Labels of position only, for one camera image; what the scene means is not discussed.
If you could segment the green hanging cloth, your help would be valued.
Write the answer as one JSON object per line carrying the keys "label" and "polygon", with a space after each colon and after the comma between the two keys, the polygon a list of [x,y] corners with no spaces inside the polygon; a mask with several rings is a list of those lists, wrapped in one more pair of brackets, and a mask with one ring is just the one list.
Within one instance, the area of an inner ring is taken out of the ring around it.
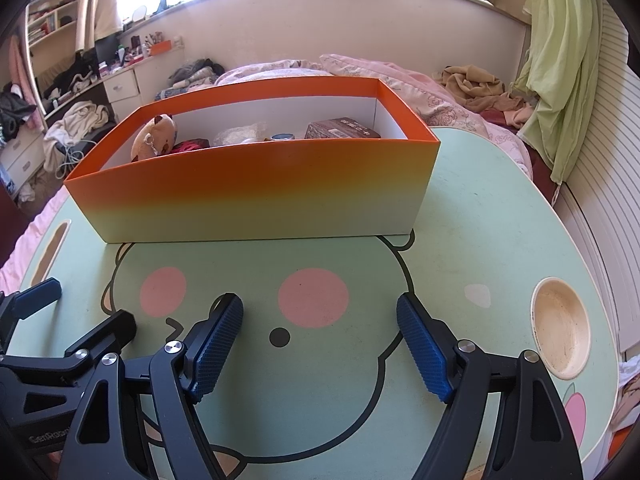
{"label": "green hanging cloth", "polygon": [[526,0],[532,25],[525,64],[514,88],[537,104],[520,130],[561,184],[587,133],[599,76],[601,0]]}

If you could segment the orange gradient cardboard box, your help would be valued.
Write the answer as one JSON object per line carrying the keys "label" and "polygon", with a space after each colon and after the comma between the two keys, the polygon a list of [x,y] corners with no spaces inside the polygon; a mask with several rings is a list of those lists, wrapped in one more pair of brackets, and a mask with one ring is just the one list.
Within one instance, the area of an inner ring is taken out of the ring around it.
{"label": "orange gradient cardboard box", "polygon": [[[212,144],[133,162],[134,138],[168,114],[179,140],[258,125],[255,143]],[[311,122],[349,117],[379,139],[306,139]],[[373,78],[308,76],[237,82],[143,105],[65,185],[107,243],[271,240],[406,234],[439,140]]]}

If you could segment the orange desk organizer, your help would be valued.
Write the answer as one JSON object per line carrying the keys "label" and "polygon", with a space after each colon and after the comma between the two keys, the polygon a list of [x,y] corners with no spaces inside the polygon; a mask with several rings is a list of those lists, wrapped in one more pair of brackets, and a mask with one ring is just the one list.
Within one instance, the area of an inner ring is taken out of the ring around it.
{"label": "orange desk organizer", "polygon": [[172,43],[170,40],[164,40],[157,44],[152,44],[150,47],[150,55],[157,56],[163,53],[169,52],[172,49]]}

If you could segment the white drawer desk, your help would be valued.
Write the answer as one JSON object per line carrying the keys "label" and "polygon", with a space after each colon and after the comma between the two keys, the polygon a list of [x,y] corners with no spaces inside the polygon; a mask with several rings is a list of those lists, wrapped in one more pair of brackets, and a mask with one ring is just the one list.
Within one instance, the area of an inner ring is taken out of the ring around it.
{"label": "white drawer desk", "polygon": [[91,101],[104,105],[115,122],[120,122],[138,107],[154,101],[160,90],[168,87],[169,76],[186,62],[183,48],[150,56],[134,65],[116,70],[97,80],[72,98],[52,110],[44,118],[48,126],[52,125],[76,103]]}

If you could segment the pink bed sheet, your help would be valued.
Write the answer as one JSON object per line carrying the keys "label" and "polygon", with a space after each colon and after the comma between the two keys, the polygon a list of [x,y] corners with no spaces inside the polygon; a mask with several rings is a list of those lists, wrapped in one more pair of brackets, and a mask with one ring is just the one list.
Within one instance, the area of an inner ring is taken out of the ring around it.
{"label": "pink bed sheet", "polygon": [[1,290],[6,295],[16,292],[20,288],[21,282],[26,274],[29,263],[35,255],[43,235],[49,229],[55,215],[58,213],[64,202],[68,199],[66,187],[62,186],[44,206],[43,211],[35,216],[29,223],[26,231],[17,239],[14,251],[9,255],[9,259],[3,263],[0,270]]}

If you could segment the pink floral duvet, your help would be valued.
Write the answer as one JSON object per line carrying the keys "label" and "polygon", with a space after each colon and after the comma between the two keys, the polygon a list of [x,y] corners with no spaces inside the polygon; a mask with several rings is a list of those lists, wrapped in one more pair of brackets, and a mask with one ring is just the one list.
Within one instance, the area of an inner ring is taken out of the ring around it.
{"label": "pink floral duvet", "polygon": [[455,128],[481,136],[503,150],[527,177],[534,175],[525,144],[514,133],[467,110],[431,77],[391,62],[322,54],[317,62],[280,60],[240,66],[223,73],[216,84],[224,86],[251,80],[320,75],[367,77],[383,81],[428,126]]}

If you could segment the wall bookshelf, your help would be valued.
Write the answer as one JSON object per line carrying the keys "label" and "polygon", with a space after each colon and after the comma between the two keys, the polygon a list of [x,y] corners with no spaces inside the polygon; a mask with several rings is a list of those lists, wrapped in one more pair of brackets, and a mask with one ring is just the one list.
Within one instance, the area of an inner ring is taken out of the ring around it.
{"label": "wall bookshelf", "polygon": [[78,0],[30,0],[26,35],[32,74],[41,89],[75,59]]}

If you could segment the white slatted wardrobe door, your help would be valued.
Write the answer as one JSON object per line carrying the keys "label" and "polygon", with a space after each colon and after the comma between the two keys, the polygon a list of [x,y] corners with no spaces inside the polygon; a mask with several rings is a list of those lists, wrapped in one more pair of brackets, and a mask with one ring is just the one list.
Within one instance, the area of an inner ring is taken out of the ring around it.
{"label": "white slatted wardrobe door", "polygon": [[587,263],[625,359],[639,353],[639,77],[602,3],[599,73],[582,150],[555,210]]}

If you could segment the grey clothes pile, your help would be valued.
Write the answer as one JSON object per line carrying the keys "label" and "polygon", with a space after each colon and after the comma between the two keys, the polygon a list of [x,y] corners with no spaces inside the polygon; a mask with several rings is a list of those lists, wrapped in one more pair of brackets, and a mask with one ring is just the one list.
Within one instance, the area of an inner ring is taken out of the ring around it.
{"label": "grey clothes pile", "polygon": [[157,92],[154,100],[171,98],[200,87],[210,87],[223,74],[224,68],[220,64],[214,63],[210,58],[199,58],[177,68],[168,77],[167,86]]}

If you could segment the white clothes heap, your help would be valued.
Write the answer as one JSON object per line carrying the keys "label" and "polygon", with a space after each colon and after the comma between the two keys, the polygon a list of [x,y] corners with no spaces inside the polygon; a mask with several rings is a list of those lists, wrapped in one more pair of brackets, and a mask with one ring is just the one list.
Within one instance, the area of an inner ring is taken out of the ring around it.
{"label": "white clothes heap", "polygon": [[109,122],[110,114],[105,105],[91,101],[76,102],[43,137],[43,169],[62,179],[85,157],[81,148],[96,145],[90,134]]}

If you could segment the brown cosmetic carton box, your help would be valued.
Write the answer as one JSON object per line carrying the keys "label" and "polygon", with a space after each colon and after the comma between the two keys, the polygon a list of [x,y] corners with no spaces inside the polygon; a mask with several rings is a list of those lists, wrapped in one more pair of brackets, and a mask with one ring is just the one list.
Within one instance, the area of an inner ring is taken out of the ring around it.
{"label": "brown cosmetic carton box", "polygon": [[306,139],[379,139],[374,130],[349,117],[311,122],[306,129]]}

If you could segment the brown capybara plush keychain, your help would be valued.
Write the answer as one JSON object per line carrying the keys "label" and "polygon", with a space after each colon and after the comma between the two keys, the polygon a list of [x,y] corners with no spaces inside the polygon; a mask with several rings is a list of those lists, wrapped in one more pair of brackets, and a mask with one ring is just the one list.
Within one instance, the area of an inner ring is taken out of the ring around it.
{"label": "brown capybara plush keychain", "polygon": [[169,154],[176,144],[177,128],[168,114],[156,115],[150,119],[134,138],[130,151],[133,162],[141,162]]}

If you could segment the tan crumpled clothes pile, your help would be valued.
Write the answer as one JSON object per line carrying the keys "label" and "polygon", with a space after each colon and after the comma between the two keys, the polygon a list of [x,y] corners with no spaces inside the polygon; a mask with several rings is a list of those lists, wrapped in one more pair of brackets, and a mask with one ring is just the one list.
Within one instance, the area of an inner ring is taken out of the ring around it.
{"label": "tan crumpled clothes pile", "polygon": [[475,65],[447,66],[435,80],[458,104],[497,126],[518,131],[533,115],[534,107],[524,96]]}

